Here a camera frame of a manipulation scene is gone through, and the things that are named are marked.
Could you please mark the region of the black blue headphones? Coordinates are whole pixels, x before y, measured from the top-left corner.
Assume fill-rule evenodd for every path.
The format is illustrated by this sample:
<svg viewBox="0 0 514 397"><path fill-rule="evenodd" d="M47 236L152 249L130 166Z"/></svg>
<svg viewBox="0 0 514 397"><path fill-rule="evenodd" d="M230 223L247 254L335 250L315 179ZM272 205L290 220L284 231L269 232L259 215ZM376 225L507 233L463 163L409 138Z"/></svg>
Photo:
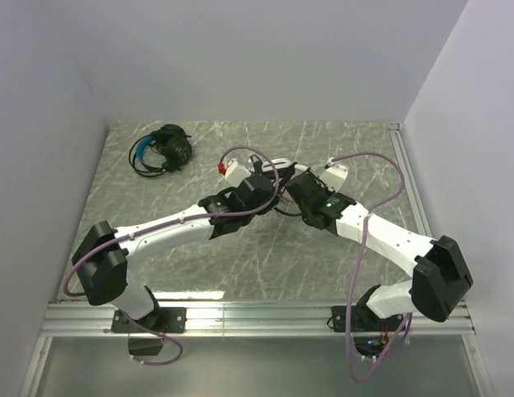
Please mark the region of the black blue headphones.
<svg viewBox="0 0 514 397"><path fill-rule="evenodd" d="M193 154L189 139L190 135L182 127L166 124L139 138L128 152L128 162L136 173L146 178L180 171ZM146 163L144 154L148 148L164 158L160 165Z"/></svg>

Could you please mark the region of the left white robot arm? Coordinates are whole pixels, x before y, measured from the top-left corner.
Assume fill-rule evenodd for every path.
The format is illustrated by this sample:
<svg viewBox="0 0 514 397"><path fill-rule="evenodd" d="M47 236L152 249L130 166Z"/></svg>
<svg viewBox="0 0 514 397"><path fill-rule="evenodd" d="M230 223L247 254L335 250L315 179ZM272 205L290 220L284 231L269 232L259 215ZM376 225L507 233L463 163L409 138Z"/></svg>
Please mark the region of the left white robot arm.
<svg viewBox="0 0 514 397"><path fill-rule="evenodd" d="M237 232L269 209L275 193L268 177L249 175L168 217L130 227L96 223L73 257L74 264L82 264L76 274L89 304L111 304L123 317L153 326L161 318L158 301L151 289L132 280L129 269L163 251Z"/></svg>

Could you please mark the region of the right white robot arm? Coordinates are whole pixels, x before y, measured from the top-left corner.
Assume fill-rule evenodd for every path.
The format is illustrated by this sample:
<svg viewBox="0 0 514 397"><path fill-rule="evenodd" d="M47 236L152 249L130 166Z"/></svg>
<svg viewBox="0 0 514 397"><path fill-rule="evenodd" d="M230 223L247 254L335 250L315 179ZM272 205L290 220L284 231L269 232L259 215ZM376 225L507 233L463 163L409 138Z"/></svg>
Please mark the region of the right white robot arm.
<svg viewBox="0 0 514 397"><path fill-rule="evenodd" d="M410 280L374 285L352 308L352 329L371 331L387 318L421 313L444 322L473 285L464 256L451 237L435 240L370 214L352 198L332 192L309 171L286 183L303 222L358 243L396 264Z"/></svg>

